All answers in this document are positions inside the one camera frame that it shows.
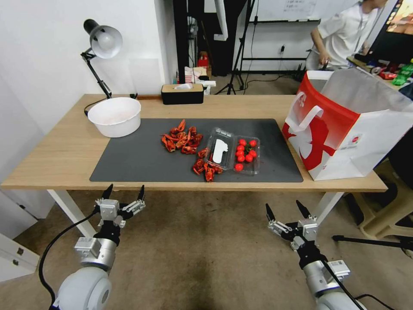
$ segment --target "red crayfish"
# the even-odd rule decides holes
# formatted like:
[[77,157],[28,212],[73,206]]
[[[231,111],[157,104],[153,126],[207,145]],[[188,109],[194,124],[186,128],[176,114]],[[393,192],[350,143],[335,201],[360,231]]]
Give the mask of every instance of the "red crayfish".
[[203,135],[197,134],[195,126],[189,127],[188,133],[185,130],[185,119],[181,121],[178,127],[170,130],[170,135],[162,135],[162,142],[169,152],[180,149],[184,154],[196,154],[197,147],[201,143]]
[[214,181],[214,175],[215,174],[221,174],[222,173],[222,168],[214,166],[210,163],[207,163],[203,160],[205,157],[206,153],[208,152],[208,149],[203,149],[198,152],[198,159],[195,162],[195,164],[192,166],[192,170],[197,174],[200,175],[202,172],[205,172],[205,180],[207,182],[212,182]]

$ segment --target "white bowl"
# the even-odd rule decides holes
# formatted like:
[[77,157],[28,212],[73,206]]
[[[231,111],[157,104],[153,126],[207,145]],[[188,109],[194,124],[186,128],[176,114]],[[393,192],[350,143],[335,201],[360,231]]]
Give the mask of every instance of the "white bowl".
[[141,124],[141,104],[128,97],[110,98],[94,105],[87,118],[104,136],[127,136]]

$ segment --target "lamp arm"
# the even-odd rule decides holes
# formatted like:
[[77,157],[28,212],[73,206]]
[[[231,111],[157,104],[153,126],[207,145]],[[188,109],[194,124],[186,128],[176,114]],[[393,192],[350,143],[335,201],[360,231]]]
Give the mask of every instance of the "lamp arm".
[[93,73],[93,76],[97,80],[100,88],[102,88],[103,92],[105,93],[106,98],[108,98],[108,99],[112,98],[111,89],[106,85],[106,83],[103,80],[100,79],[100,77],[96,73],[95,69],[93,69],[92,64],[90,63],[90,60],[96,57],[96,55],[93,55],[93,54],[89,53],[91,50],[92,49],[89,48],[85,52],[81,53],[80,55],[82,56],[83,60],[86,62],[87,66],[89,67],[89,69]]

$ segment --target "screen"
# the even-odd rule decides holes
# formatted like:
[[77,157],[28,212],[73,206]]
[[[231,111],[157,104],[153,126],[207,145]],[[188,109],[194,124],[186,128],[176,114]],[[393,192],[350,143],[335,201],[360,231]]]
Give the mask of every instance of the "screen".
[[413,58],[413,0],[397,0],[386,23],[372,44],[369,55],[394,63]]
[[397,3],[386,24],[387,32],[413,34],[413,0]]

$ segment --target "desk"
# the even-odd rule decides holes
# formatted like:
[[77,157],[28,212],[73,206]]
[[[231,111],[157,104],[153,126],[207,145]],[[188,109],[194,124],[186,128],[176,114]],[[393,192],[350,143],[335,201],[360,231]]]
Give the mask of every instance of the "desk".
[[[370,73],[371,71],[371,67],[367,66],[365,62],[362,62],[361,60],[358,60],[356,58],[354,58],[353,56],[347,57],[347,60],[349,62],[351,62],[352,64],[362,68],[364,71]],[[384,83],[386,83],[386,85],[390,86],[391,88],[393,88],[394,90],[399,90],[401,88],[401,86],[396,86],[393,85],[393,80],[383,80],[380,76],[378,75],[373,75],[374,77],[376,77],[377,79],[379,79],[380,81],[383,81]]]
[[[109,138],[88,121],[83,108],[102,95],[84,95],[42,142],[1,185],[5,189],[47,189],[73,222],[84,215],[67,189],[106,189],[110,183],[91,182],[89,177]],[[205,96],[200,105],[164,105],[159,99],[140,100],[142,118],[274,118],[279,126],[293,101],[293,95]],[[193,191],[308,191],[327,192],[314,212],[322,221],[344,192],[383,192],[387,189],[376,173],[363,178],[313,181],[301,159],[288,145],[303,177],[301,183],[177,183],[147,182],[146,190]],[[137,182],[114,182],[114,189],[137,190]],[[89,222],[77,226],[86,236],[95,230]]]

